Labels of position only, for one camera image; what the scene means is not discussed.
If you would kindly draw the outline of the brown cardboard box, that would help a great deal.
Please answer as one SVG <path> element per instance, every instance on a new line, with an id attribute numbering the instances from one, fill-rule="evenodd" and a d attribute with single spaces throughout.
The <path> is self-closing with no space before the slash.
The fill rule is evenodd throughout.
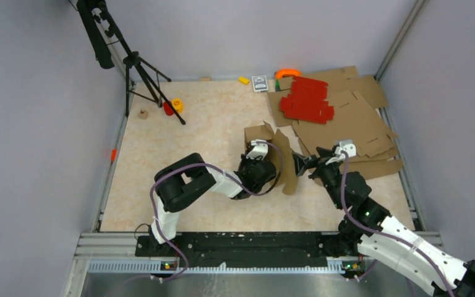
<path id="1" fill-rule="evenodd" d="M 267 145 L 268 153 L 265 159 L 276 166 L 277 173 L 281 172 L 277 186 L 282 187 L 282 193 L 287 196 L 294 195 L 297 189 L 298 177 L 296 176 L 293 150 L 289 143 L 289 138 L 280 129 L 272 127 L 270 123 L 264 121 L 261 125 L 244 128 L 244 141 L 247 153 L 252 148 L 251 142 L 253 140 L 267 141 L 279 149 L 283 155 L 282 157 L 274 148 Z"/>

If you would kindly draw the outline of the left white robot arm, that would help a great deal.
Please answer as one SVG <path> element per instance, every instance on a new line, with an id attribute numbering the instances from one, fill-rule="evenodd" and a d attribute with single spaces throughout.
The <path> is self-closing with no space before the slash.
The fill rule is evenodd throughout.
<path id="1" fill-rule="evenodd" d="M 275 165 L 262 157 L 241 156 L 237 171 L 224 171 L 192 153 L 159 171 L 151 188 L 154 222 L 150 225 L 150 248 L 159 256 L 173 250 L 180 213 L 214 192 L 232 200 L 259 196 L 264 185 L 277 178 Z"/>

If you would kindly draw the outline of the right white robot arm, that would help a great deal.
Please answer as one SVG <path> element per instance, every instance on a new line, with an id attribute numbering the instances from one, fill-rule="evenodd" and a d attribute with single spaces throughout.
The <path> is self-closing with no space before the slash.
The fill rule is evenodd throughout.
<path id="1" fill-rule="evenodd" d="M 333 157 L 330 150 L 321 156 L 293 154 L 297 176 L 312 169 L 309 179 L 320 180 L 335 207 L 344 211 L 328 245 L 330 254 L 371 257 L 430 296 L 475 296 L 475 260 L 457 259 L 404 226 L 370 197 L 372 189 L 359 172 L 341 170 Z"/>

